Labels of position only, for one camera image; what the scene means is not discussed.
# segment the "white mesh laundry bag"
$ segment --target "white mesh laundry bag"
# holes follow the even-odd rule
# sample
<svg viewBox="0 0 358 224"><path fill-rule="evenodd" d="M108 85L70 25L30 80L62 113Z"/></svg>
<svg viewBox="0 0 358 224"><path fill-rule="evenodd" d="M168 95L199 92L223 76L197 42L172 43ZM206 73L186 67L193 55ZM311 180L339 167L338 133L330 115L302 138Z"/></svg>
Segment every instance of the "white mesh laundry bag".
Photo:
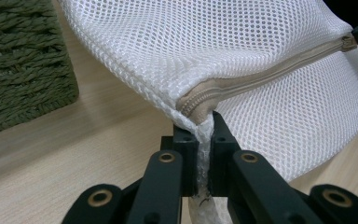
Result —
<svg viewBox="0 0 358 224"><path fill-rule="evenodd" d="M358 49L322 0L61 0L110 71L200 141L193 223L228 223L206 189L212 111L287 181L358 132Z"/></svg>

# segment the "green textured mat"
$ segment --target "green textured mat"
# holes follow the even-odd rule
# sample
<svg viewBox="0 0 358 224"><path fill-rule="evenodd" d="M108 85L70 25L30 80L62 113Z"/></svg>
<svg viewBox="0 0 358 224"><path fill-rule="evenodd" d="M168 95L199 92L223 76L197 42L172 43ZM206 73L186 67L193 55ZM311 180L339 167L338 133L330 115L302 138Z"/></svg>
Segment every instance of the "green textured mat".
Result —
<svg viewBox="0 0 358 224"><path fill-rule="evenodd" d="M76 100L51 0L0 0L0 131Z"/></svg>

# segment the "light wood surface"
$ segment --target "light wood surface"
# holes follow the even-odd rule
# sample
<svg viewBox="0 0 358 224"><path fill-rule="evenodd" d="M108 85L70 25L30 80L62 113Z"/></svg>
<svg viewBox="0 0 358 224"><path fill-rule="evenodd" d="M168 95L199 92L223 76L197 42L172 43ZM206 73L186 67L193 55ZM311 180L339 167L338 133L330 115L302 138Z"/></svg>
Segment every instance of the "light wood surface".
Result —
<svg viewBox="0 0 358 224"><path fill-rule="evenodd" d="M140 178L172 123L98 63L78 42L53 1L80 97L72 105L0 132L0 223L61 223L85 189L121 188ZM331 183L358 195L358 135L321 167L294 180ZM184 200L183 222L190 223Z"/></svg>

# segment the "mesh fabric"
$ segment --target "mesh fabric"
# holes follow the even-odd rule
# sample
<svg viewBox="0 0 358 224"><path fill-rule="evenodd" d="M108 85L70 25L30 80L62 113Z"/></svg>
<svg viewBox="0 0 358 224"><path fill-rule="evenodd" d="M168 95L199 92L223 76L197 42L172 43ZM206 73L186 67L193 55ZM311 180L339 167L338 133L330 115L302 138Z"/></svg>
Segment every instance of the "mesh fabric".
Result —
<svg viewBox="0 0 358 224"><path fill-rule="evenodd" d="M228 223L208 196L212 116L196 125L176 103L202 81L244 77L338 39L351 27L322 0L61 0L71 27L110 71L200 140L194 223ZM244 149L290 180L336 154L358 131L358 51L337 52L217 110Z"/></svg>

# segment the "screw hole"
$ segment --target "screw hole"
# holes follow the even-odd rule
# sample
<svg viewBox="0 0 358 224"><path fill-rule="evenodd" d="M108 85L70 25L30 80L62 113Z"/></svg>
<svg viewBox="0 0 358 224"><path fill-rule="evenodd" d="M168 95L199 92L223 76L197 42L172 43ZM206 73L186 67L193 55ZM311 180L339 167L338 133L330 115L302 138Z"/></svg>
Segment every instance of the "screw hole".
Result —
<svg viewBox="0 0 358 224"><path fill-rule="evenodd" d="M145 224L158 224L159 223L159 214L158 213L149 213L144 217Z"/></svg>
<svg viewBox="0 0 358 224"><path fill-rule="evenodd" d="M322 192L324 198L339 207L351 207L352 201L351 199L344 193L336 190L336 189L325 189Z"/></svg>
<svg viewBox="0 0 358 224"><path fill-rule="evenodd" d="M112 200L113 194L107 189L99 189L93 192L88 199L91 207L104 206Z"/></svg>
<svg viewBox="0 0 358 224"><path fill-rule="evenodd" d="M304 224L304 223L306 223L305 219L301 215L296 214L296 213L290 214L287 217L287 220L289 220L290 223L293 223L293 224Z"/></svg>
<svg viewBox="0 0 358 224"><path fill-rule="evenodd" d="M158 160L162 162L172 162L175 160L175 156L173 156L172 153L163 153L159 155Z"/></svg>
<svg viewBox="0 0 358 224"><path fill-rule="evenodd" d="M255 154L252 154L252 153L243 153L241 155L241 158L244 161L247 161L247 162L257 162L258 161L257 156Z"/></svg>

